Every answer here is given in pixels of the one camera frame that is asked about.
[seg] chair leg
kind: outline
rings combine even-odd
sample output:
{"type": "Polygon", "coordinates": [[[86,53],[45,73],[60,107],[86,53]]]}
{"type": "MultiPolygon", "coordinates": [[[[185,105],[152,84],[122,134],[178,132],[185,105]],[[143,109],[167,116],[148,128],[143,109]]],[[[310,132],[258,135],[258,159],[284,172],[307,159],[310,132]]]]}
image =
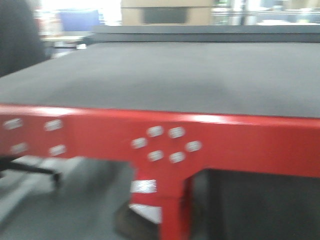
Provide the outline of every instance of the chair leg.
{"type": "Polygon", "coordinates": [[[4,162],[1,164],[3,164],[4,167],[9,170],[17,170],[17,171],[24,171],[24,172],[30,172],[30,173],[39,173],[39,174],[50,174],[50,175],[56,174],[56,171],[52,169],[45,169],[45,168],[27,165],[23,163],[10,161],[10,162],[4,162]]]}

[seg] gray table top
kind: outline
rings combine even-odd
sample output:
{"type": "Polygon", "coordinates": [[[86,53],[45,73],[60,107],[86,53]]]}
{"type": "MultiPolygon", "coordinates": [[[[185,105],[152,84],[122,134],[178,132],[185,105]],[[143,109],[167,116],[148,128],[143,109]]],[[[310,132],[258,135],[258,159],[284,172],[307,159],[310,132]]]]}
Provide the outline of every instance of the gray table top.
{"type": "Polygon", "coordinates": [[[0,78],[0,103],[320,118],[319,53],[319,43],[99,43],[0,78]]]}

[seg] gray floor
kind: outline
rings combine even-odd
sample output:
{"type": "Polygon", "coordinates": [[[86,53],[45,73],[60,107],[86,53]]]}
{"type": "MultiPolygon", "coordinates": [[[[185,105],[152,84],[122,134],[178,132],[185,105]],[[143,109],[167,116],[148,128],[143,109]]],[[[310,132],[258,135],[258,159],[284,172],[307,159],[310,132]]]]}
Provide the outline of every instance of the gray floor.
{"type": "MultiPolygon", "coordinates": [[[[114,214],[129,199],[133,170],[127,163],[82,160],[60,162],[63,186],[53,190],[48,176],[2,222],[1,240],[125,240],[114,231],[114,214]]],[[[205,186],[201,177],[197,185],[205,186]]],[[[197,187],[197,196],[204,193],[197,187]]],[[[207,239],[200,231],[192,239],[207,239]]]]}

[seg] workbench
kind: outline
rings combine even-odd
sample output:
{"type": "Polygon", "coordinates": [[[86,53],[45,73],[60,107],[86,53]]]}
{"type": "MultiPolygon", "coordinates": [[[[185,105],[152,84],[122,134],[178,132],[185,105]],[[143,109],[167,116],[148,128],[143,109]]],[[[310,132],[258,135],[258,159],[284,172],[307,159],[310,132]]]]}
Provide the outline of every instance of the workbench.
{"type": "Polygon", "coordinates": [[[204,169],[320,177],[319,52],[97,43],[0,79],[0,154],[131,162],[130,206],[153,212],[162,240],[185,240],[204,169]]]}

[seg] cardboard box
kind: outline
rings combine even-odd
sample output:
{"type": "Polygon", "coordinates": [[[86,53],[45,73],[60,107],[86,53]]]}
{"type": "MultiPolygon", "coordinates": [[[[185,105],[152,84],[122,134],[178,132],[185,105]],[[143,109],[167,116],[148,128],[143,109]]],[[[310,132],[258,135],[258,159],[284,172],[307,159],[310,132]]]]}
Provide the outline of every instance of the cardboard box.
{"type": "Polygon", "coordinates": [[[213,0],[122,0],[122,8],[211,7],[213,0]]]}
{"type": "Polygon", "coordinates": [[[211,7],[122,8],[121,12],[125,26],[200,26],[209,25],[211,21],[211,7]]]}

